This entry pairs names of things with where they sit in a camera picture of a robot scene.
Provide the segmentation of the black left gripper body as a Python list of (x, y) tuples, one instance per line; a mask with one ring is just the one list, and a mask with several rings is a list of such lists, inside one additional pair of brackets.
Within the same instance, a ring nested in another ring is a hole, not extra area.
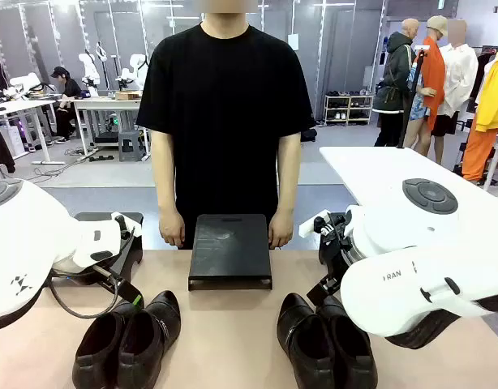
[(86, 268), (81, 273), (54, 270), (54, 277), (69, 280), (81, 286), (97, 284), (107, 290), (115, 290), (123, 282), (123, 278), (119, 274), (100, 266)]

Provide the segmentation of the person's right hand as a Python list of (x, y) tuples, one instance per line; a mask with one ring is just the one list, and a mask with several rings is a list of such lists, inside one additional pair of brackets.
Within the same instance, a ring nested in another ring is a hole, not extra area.
[(185, 223), (175, 210), (160, 212), (159, 230), (163, 240), (170, 246), (183, 248), (185, 243)]

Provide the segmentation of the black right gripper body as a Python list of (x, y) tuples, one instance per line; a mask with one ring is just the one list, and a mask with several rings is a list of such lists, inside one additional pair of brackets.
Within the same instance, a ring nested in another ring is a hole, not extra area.
[(340, 284), (342, 277), (353, 263), (350, 255), (353, 244), (345, 235), (346, 226), (351, 222), (351, 212), (330, 212), (317, 223), (320, 235), (319, 260), (327, 267), (327, 282)]

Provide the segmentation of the person's left hand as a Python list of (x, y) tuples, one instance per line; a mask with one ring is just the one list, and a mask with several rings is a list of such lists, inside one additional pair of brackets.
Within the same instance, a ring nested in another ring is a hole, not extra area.
[(294, 211), (278, 209), (268, 226), (268, 244), (271, 250), (285, 246), (292, 238)]

